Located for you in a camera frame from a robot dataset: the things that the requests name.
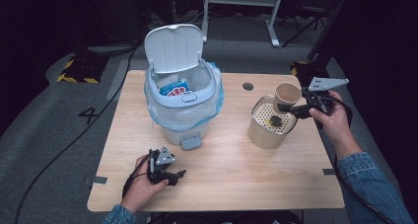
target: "dark background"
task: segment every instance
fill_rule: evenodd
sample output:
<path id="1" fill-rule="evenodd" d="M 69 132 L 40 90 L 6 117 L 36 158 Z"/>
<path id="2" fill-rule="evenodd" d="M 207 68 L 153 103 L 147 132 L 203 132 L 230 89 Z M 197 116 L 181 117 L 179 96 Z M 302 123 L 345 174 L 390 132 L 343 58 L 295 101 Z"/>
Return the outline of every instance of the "dark background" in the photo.
<path id="1" fill-rule="evenodd" d="M 130 41 L 138 37 L 141 27 L 135 20 L 147 23 L 150 11 L 169 23 L 174 10 L 183 14 L 202 8 L 202 0 L 175 0 L 175 9 L 171 0 L 87 1 L 91 10 L 84 0 L 0 0 L 1 134 L 48 86 L 45 71 L 74 51 L 72 39 L 79 36 L 86 46 L 113 42 L 91 11 L 109 34 Z M 417 2 L 347 0 L 318 51 L 334 57 L 350 79 L 356 107 L 392 168 L 415 220 Z M 119 7 L 130 9 L 130 15 L 106 8 L 119 3 L 126 4 Z"/>

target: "gray carpet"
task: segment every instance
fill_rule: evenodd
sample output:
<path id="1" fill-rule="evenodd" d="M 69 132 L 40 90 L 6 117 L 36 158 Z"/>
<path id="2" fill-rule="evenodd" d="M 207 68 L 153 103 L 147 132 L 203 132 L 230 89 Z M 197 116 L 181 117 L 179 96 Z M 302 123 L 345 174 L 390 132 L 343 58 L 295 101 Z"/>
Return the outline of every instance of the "gray carpet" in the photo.
<path id="1" fill-rule="evenodd" d="M 290 74 L 289 65 L 307 60 L 320 34 L 308 30 L 287 47 L 273 48 L 264 20 L 218 18 L 209 23 L 203 58 L 216 62 L 222 72 Z M 296 32 L 294 22 L 275 25 L 281 41 Z M 89 108 L 99 113 L 122 81 L 128 54 L 109 60 L 100 84 L 57 82 L 71 53 L 46 72 L 49 87 L 41 92 L 15 119 L 0 138 L 0 223 L 13 223 L 19 202 L 35 176 L 85 128 L 87 119 L 78 114 Z M 132 68 L 146 69 L 143 46 L 132 58 Z M 331 77 L 344 78 L 338 63 L 327 66 Z M 352 129 L 362 147 L 370 152 L 389 179 L 396 180 L 383 159 L 368 127 L 355 109 L 345 87 L 338 91 L 354 111 Z M 101 223 L 106 213 L 87 209 L 89 182 L 96 174 L 117 101 L 112 101 L 97 122 L 65 151 L 35 183 L 29 192 L 19 223 Z M 324 138 L 330 156 L 333 149 Z M 146 223 L 149 213 L 139 213 L 138 223 Z M 305 223 L 349 223 L 344 209 L 305 211 Z"/>

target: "trash can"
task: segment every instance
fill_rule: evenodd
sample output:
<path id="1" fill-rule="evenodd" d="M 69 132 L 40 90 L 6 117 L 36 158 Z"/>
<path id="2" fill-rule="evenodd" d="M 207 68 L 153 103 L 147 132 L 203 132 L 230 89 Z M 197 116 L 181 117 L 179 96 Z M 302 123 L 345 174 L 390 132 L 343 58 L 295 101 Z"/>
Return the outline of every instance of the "trash can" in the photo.
<path id="1" fill-rule="evenodd" d="M 201 58 L 203 38 L 194 25 L 169 25 L 145 38 L 149 62 L 144 92 L 151 118 L 171 144 L 202 144 L 224 101 L 220 70 Z"/>

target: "wooden table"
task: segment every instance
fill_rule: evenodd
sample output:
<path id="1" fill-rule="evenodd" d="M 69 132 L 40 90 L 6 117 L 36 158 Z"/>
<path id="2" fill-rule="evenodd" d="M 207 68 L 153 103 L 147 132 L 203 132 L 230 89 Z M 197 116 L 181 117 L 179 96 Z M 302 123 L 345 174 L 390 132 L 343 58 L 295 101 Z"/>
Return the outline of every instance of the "wooden table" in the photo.
<path id="1" fill-rule="evenodd" d="M 150 118 L 143 91 L 145 72 L 127 75 L 108 134 L 88 208 L 109 211 L 121 201 L 126 178 L 136 159 L 167 145 L 175 154 L 168 172 L 187 172 L 167 187 L 144 211 L 271 210 L 342 208 L 340 185 L 324 169 L 331 164 L 312 118 L 300 119 L 276 149 L 251 143 L 246 130 L 258 100 L 274 93 L 280 82 L 299 85 L 291 75 L 223 73 L 225 101 L 210 120 L 210 130 L 197 149 L 171 145 Z M 251 83 L 246 91 L 243 83 Z"/>

